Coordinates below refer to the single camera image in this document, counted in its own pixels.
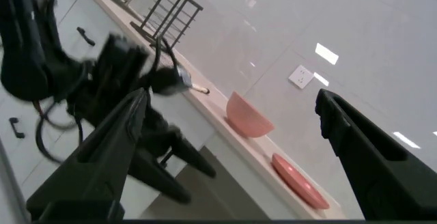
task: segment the black handle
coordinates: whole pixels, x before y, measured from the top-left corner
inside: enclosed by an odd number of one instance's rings
[[[17,117],[11,117],[9,118],[9,123],[11,123],[12,126],[12,130],[14,131],[15,137],[19,138],[19,139],[24,139],[26,136],[23,132],[18,132],[15,128],[15,124],[18,123],[18,118]]]
[[[77,31],[80,33],[82,38],[88,43],[88,45],[90,45],[90,46],[95,46],[96,45],[96,43],[93,40],[88,38],[88,36],[85,34],[85,30],[83,28],[77,27]]]

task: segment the dish rack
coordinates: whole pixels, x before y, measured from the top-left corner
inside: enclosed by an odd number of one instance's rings
[[[171,42],[171,48],[180,42],[180,38],[185,35],[185,31],[195,20],[197,13],[203,10],[198,3],[193,0],[154,0],[155,4],[149,8],[149,14],[143,22],[138,25],[136,22],[130,22],[130,25],[150,43],[155,43],[158,35],[164,35]],[[184,8],[188,6],[194,10],[187,12]],[[144,27],[149,28],[154,34],[145,31]]]

